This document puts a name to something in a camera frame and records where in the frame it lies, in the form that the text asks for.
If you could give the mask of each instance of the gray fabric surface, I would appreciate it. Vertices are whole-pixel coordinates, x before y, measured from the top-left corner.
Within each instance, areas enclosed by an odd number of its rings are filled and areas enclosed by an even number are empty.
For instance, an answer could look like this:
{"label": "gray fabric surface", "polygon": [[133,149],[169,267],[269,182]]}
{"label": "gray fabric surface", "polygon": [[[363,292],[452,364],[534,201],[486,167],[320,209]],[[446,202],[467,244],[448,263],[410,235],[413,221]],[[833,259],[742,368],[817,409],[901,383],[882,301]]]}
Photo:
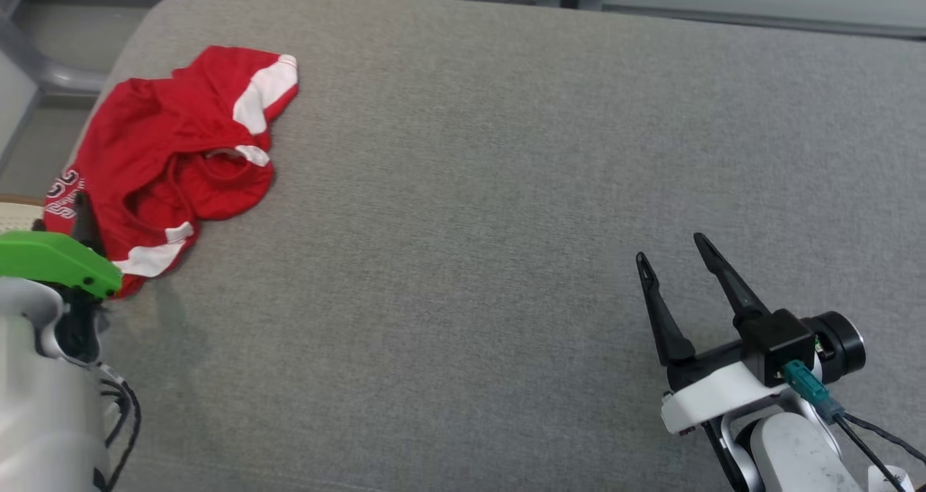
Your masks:
{"label": "gray fabric surface", "polygon": [[[116,306],[125,490],[726,489],[670,436],[634,254],[734,339],[691,234],[840,310],[858,416],[926,446],[920,43],[442,0],[168,0],[112,81],[294,54],[265,200]],[[926,480],[900,449],[887,462]],[[843,440],[848,465],[867,463]]]}

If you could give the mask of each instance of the teal connector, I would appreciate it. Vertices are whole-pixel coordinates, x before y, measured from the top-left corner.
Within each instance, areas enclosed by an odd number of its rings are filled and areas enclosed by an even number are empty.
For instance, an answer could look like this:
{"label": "teal connector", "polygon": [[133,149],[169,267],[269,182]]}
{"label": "teal connector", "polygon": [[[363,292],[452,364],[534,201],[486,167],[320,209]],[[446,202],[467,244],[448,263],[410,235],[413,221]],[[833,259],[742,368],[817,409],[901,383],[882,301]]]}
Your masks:
{"label": "teal connector", "polygon": [[800,360],[791,360],[784,364],[784,380],[802,399],[810,402],[810,405],[817,405],[830,397],[830,391]]}

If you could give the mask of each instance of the green plastic part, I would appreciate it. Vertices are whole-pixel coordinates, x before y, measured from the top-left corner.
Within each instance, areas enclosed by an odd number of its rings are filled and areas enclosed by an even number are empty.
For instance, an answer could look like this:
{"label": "green plastic part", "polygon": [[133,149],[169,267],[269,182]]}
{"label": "green plastic part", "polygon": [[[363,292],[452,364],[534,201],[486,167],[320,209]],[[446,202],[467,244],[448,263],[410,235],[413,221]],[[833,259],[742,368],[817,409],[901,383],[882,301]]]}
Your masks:
{"label": "green plastic part", "polygon": [[79,287],[98,298],[122,288],[122,272],[112,262],[56,232],[0,235],[0,276]]}

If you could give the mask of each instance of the cable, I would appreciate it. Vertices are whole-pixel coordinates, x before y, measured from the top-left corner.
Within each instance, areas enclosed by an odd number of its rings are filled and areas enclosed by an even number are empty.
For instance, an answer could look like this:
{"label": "cable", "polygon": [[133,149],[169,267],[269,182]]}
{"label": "cable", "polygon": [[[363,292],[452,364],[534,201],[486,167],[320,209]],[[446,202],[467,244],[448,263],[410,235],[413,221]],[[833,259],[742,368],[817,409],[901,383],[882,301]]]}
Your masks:
{"label": "cable", "polygon": [[880,473],[884,475],[884,479],[893,485],[894,488],[899,490],[899,492],[904,492],[904,487],[900,485],[900,481],[897,480],[896,476],[894,476],[891,471],[887,470],[887,467],[884,466],[882,460],[878,459],[874,452],[872,452],[871,449],[865,445],[865,442],[862,441],[862,438],[860,438],[859,435],[857,435],[856,432],[852,430],[852,427],[846,423],[846,418],[844,418],[843,415],[839,415],[836,416],[834,420],[840,427],[842,427],[844,431],[846,431],[846,435],[849,436],[849,439],[851,439],[857,446],[859,446],[859,449],[861,449],[861,451],[864,452],[865,455],[869,457],[869,459],[871,459],[871,462],[874,463],[876,467],[878,467]]}
{"label": "cable", "polygon": [[142,409],[138,405],[138,396],[135,396],[135,391],[132,390],[132,387],[129,387],[125,380],[122,380],[122,388],[125,389],[125,392],[129,394],[129,399],[132,400],[132,408],[135,410],[135,425],[132,426],[132,435],[129,435],[129,445],[126,445],[125,450],[122,452],[122,458],[119,458],[119,463],[116,465],[112,476],[110,476],[109,483],[106,484],[105,492],[112,492],[116,488],[116,482],[119,481],[119,475],[122,473],[122,469],[125,468],[125,463],[129,460],[129,454],[135,448],[138,432],[142,427]]}
{"label": "cable", "polygon": [[903,450],[906,450],[907,452],[909,452],[910,456],[913,456],[914,458],[919,459],[921,462],[926,463],[926,456],[924,456],[922,452],[914,449],[912,445],[900,439],[899,437],[892,435],[892,433],[887,432],[886,430],[880,428],[879,426],[873,423],[868,423],[866,422],[866,420],[857,418],[849,414],[848,412],[844,413],[843,417],[849,420],[849,422],[853,422],[854,424],[857,424],[859,427],[863,429],[876,433],[876,435],[883,437],[884,439],[886,439],[887,441],[890,441],[894,445],[899,445],[901,448],[903,448]]}

